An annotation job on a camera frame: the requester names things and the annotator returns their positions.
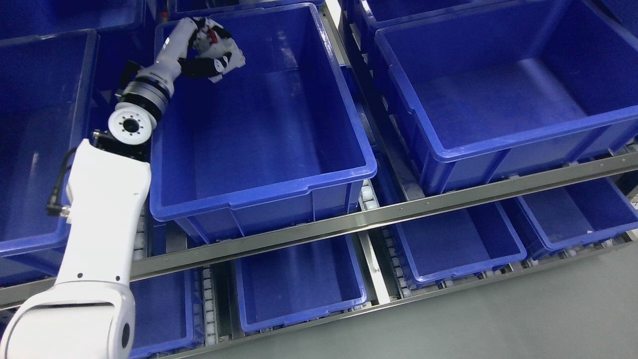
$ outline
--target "metal shelf rack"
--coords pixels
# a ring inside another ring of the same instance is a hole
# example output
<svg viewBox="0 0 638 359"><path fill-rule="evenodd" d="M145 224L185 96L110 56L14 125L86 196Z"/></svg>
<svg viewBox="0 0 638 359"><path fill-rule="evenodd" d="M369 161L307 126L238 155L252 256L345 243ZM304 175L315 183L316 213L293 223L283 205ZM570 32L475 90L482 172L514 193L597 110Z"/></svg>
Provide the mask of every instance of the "metal shelf rack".
<svg viewBox="0 0 638 359"><path fill-rule="evenodd" d="M150 257L135 261L131 269L131 279L140 280L155 277L175 271L210 266L212 291L215 302L215 340L212 345L166 356L177 358L204 358L211 352L230 346L252 341L260 337L268 337L281 333L299 330L310 326L320 325L331 321L358 316L396 305L415 302L453 293L471 287L481 286L534 273L536 271L554 268L572 263L587 257L618 250L636 241L634 233L626 233L604 245L582 248L574 253L564 253L561 256L541 261L523 261L510 263L497 273L485 273L479 277L458 280L455 283L443 282L438 286L427 287L418 291L405 291L400 286L392 258L388 251L386 231L383 227L405 220L426 217L458 210L478 204L498 201L509 197L529 194L550 188L562 187L573 183L593 180L596 178L626 174L619 180L620 187L631 197L638 192L638 151L636 146L627 146L622 153L609 155L606 158L593 159L581 164L570 164L566 167L551 171L540 172L527 176L506 179L479 187L448 192L441 195L425 197L410 170L407 160L392 122L383 106L383 100L374 85L367 70L364 58L359 52L355 35L347 24L332 21L334 11L330 13L328 6L323 6L323 20L329 33L338 58L349 68L357 83L365 91L360 92L362 103L360 113L367 129L371 143L377 146L380 153L392 167L395 185L406 199L405 202L373 210L361 211L340 217L321 220L294 227L280 229L267 233L256 234L244 238L222 241L197 248L179 250L162 256ZM233 301L231 266L228 262L244 256L250 256L278 248L289 247L310 241L322 240L341 234L356 233L355 238L360 264L367 277L367 289L370 302L361 308L349 310L340 314L308 321L305 323L273 328L261 333L246 335L237 324L236 305ZM24 300L35 293L51 287L55 279L45 279L18 286L0 288L0 310L18 307Z"/></svg>

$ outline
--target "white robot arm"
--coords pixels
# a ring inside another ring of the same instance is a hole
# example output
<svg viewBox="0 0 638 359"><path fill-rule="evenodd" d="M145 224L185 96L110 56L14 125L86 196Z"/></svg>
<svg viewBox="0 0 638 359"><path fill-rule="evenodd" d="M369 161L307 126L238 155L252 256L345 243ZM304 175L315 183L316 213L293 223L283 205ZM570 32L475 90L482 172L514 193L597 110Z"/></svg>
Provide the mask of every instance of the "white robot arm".
<svg viewBox="0 0 638 359"><path fill-rule="evenodd" d="M191 60L186 59L190 45L199 53ZM141 69L122 93L107 137L118 146L143 144L181 73L216 82L244 63L232 35L219 24L182 19L156 62ZM59 204L59 189L54 189L47 211L71 224L64 259L53 287L32 296L13 316L0 342L0 359L126 359L130 354L135 329L131 259L151 169L135 156L104 149L84 139L75 151L66 186L70 207Z"/></svg>

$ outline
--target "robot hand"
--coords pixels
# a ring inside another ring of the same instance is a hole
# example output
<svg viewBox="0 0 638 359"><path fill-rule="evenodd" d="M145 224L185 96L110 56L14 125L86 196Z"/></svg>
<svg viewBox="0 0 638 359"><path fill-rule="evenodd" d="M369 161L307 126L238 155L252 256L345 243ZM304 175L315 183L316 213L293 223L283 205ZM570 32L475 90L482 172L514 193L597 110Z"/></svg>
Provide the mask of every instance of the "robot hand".
<svg viewBox="0 0 638 359"><path fill-rule="evenodd" d="M195 59L181 59L182 73L187 77L208 77L213 82L222 75L246 64L232 34L212 19L194 18L199 31L195 34L193 48Z"/></svg>

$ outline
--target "gray floor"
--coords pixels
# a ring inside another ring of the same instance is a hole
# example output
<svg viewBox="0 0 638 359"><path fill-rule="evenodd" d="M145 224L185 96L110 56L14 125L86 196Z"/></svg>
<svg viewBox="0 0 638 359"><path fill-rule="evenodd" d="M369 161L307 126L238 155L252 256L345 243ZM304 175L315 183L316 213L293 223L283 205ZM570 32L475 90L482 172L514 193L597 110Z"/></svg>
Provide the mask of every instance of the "gray floor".
<svg viewBox="0 0 638 359"><path fill-rule="evenodd" d="M638 245L216 358L638 358Z"/></svg>

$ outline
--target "blue storage crate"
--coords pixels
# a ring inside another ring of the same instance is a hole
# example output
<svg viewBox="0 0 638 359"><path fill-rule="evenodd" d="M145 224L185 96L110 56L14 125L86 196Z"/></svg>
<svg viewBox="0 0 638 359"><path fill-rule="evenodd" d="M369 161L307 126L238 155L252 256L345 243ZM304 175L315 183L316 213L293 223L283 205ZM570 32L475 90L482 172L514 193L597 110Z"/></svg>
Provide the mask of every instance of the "blue storage crate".
<svg viewBox="0 0 638 359"><path fill-rule="evenodd" d="M100 53L95 85L100 90L118 88L127 60L143 66L153 61L155 23L145 0L0 1L0 24L0 40L79 29L97 30Z"/></svg>
<svg viewBox="0 0 638 359"><path fill-rule="evenodd" d="M502 201L532 259L638 228L638 214L609 178Z"/></svg>
<svg viewBox="0 0 638 359"><path fill-rule="evenodd" d="M382 206L399 198L380 159L374 178ZM527 257L521 239L498 202L391 225L392 241L410 289L486 270Z"/></svg>
<svg viewBox="0 0 638 359"><path fill-rule="evenodd" d="M427 194L617 151L638 133L638 39L582 0L386 27L372 61Z"/></svg>
<svg viewBox="0 0 638 359"><path fill-rule="evenodd" d="M131 283L135 297L135 338L129 358L204 343L205 323L201 278L186 270Z"/></svg>
<svg viewBox="0 0 638 359"><path fill-rule="evenodd" d="M354 210L376 163L316 7L212 18L246 66L175 82L152 142L153 216L212 243Z"/></svg>
<svg viewBox="0 0 638 359"><path fill-rule="evenodd" d="M209 16L213 13L299 3L319 6L323 2L324 0L168 0L168 19L179 20L187 16Z"/></svg>
<svg viewBox="0 0 638 359"><path fill-rule="evenodd" d="M625 26L634 36L638 36L638 1L636 0L597 0Z"/></svg>
<svg viewBox="0 0 638 359"><path fill-rule="evenodd" d="M45 205L88 133L97 42L94 31L0 42L0 287L57 274L69 226Z"/></svg>
<svg viewBox="0 0 638 359"><path fill-rule="evenodd" d="M345 9L361 35L361 51L368 52L383 27L504 1L509 0L346 0Z"/></svg>
<svg viewBox="0 0 638 359"><path fill-rule="evenodd" d="M350 236L238 259L235 276L245 332L325 317L367 298Z"/></svg>

